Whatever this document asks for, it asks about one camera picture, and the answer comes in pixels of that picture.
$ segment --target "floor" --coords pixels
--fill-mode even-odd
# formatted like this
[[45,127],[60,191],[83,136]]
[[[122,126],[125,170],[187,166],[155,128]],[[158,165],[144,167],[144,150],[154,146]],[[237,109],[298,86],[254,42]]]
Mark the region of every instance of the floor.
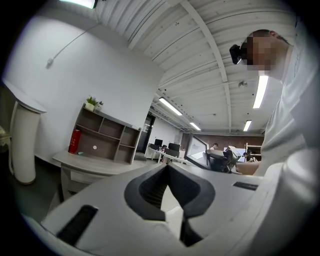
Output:
[[[57,187],[61,182],[60,168],[35,158],[36,179],[30,185],[20,184],[11,175],[8,168],[8,152],[0,153],[1,169],[5,172],[7,182],[13,188],[15,202],[20,211],[40,223],[47,215]],[[183,210],[169,187],[166,188],[161,210],[165,212],[166,222],[173,234],[179,238]]]
[[49,206],[61,182],[60,168],[35,158],[36,179],[30,185],[20,184],[8,168],[8,152],[0,153],[1,171],[13,188],[15,203],[21,213],[40,223],[47,215]]

